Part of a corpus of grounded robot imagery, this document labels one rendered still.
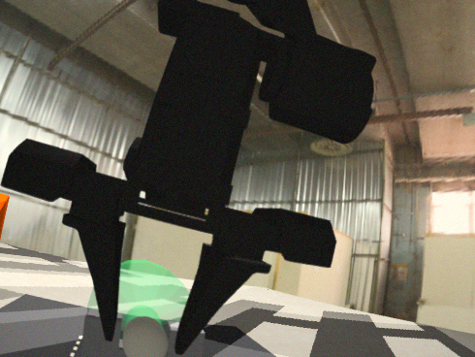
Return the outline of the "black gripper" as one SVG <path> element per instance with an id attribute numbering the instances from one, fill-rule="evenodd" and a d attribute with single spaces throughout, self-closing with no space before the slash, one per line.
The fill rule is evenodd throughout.
<path id="1" fill-rule="evenodd" d="M 212 243 L 203 243 L 177 328 L 176 354 L 183 355 L 251 276 L 269 274 L 265 251 L 332 267 L 337 239 L 329 220 L 283 209 L 226 208 L 249 109 L 247 98 L 221 81 L 163 78 L 130 181 L 97 173 L 97 164 L 81 153 L 32 139 L 9 154 L 2 187 L 48 202 L 72 201 L 62 224 L 79 233 L 106 341 L 112 341 L 118 315 L 124 212 L 212 235 Z M 147 189 L 167 194 L 165 202 L 140 197 Z M 186 200 L 203 204 L 207 215 L 185 209 Z"/>

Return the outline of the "grey flat mat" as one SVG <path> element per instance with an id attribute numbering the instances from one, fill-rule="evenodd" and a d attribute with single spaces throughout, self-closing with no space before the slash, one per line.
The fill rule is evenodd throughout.
<path id="1" fill-rule="evenodd" d="M 80 357 L 87 307 L 25 294 L 0 308 L 0 357 Z M 206 325 L 203 357 L 276 357 L 238 327 Z"/>

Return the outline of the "green glass bottle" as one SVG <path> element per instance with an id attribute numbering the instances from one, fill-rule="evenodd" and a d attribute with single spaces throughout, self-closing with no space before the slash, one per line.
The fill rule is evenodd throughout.
<path id="1" fill-rule="evenodd" d="M 121 263 L 118 311 L 127 357 L 165 357 L 167 321 L 180 322 L 189 297 L 185 284 L 147 260 Z"/>

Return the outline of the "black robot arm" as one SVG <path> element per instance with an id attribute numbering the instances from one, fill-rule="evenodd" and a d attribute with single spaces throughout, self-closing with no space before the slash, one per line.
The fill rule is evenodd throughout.
<path id="1" fill-rule="evenodd" d="M 177 37 L 163 78 L 221 81 L 251 105 L 260 62 L 266 62 L 259 100 L 269 102 L 270 119 L 354 142 L 372 114 L 376 57 L 318 35 L 307 0 L 228 1 L 247 6 L 261 25 L 285 37 L 198 0 L 159 0 L 159 32 Z"/>

